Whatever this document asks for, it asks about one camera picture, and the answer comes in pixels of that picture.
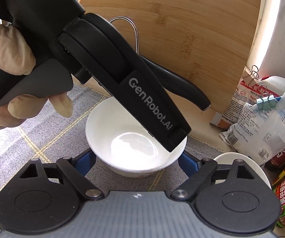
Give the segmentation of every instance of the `black knife handle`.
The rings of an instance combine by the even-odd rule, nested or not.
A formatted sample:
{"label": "black knife handle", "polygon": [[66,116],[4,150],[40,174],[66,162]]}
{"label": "black knife handle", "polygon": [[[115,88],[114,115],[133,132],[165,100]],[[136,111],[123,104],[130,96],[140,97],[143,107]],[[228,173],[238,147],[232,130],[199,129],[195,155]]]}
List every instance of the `black knife handle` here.
{"label": "black knife handle", "polygon": [[194,103],[202,111],[205,111],[210,107],[211,101],[209,98],[191,81],[149,60],[143,55],[140,55],[140,57],[156,75],[157,79],[166,90],[184,97]]}

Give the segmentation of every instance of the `white plastic package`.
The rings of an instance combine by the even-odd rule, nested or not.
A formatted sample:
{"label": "white plastic package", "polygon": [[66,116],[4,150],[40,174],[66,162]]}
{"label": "white plastic package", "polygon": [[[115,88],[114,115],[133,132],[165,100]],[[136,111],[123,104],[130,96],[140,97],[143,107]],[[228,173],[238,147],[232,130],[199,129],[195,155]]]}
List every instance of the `white plastic package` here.
{"label": "white plastic package", "polygon": [[285,147],[285,93],[269,111],[259,112],[257,104],[246,103],[238,122],[220,136],[235,151],[263,165]]}

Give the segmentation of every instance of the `wood grain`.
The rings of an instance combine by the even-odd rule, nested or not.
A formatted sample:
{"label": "wood grain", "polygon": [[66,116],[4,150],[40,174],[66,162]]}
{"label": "wood grain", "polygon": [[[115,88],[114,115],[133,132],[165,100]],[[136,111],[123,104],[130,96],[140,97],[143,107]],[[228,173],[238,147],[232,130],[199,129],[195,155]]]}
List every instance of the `wood grain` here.
{"label": "wood grain", "polygon": [[[180,74],[223,113],[248,60],[261,0],[81,0],[107,20],[130,18],[140,53]],[[130,24],[113,25],[134,47]]]}

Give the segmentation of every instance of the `brown bottle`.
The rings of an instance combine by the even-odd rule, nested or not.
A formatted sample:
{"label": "brown bottle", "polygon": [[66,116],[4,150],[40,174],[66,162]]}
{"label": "brown bottle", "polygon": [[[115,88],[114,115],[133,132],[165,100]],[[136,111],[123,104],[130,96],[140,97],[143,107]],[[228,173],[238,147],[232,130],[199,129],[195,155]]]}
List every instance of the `brown bottle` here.
{"label": "brown bottle", "polygon": [[280,170],[285,165],[285,147],[272,159],[270,159],[266,164],[265,167],[269,171],[277,171]]}

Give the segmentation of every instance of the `bowl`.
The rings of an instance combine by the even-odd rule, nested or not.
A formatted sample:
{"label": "bowl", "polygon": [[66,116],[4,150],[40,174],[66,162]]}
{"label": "bowl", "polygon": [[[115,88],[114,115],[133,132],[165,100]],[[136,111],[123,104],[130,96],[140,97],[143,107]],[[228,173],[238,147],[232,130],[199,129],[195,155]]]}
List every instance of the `bowl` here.
{"label": "bowl", "polygon": [[[268,185],[271,189],[270,182],[265,174],[265,172],[261,169],[261,167],[249,157],[242,155],[236,152],[228,152],[221,154],[214,158],[214,160],[221,165],[232,165],[235,159],[242,159],[244,160],[255,172],[259,175],[259,177]],[[225,180],[216,180],[215,184],[222,183]]]}
{"label": "bowl", "polygon": [[112,171],[145,177],[175,162],[186,138],[170,153],[114,98],[98,104],[88,116],[89,146]]}

